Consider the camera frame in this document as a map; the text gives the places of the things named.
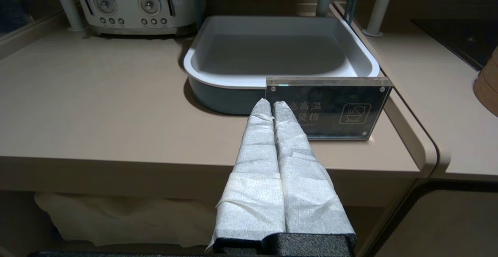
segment toaster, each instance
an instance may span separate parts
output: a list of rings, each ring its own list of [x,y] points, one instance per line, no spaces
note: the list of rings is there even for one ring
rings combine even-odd
[[[80,0],[89,25],[106,34],[186,34],[196,29],[194,0]]]

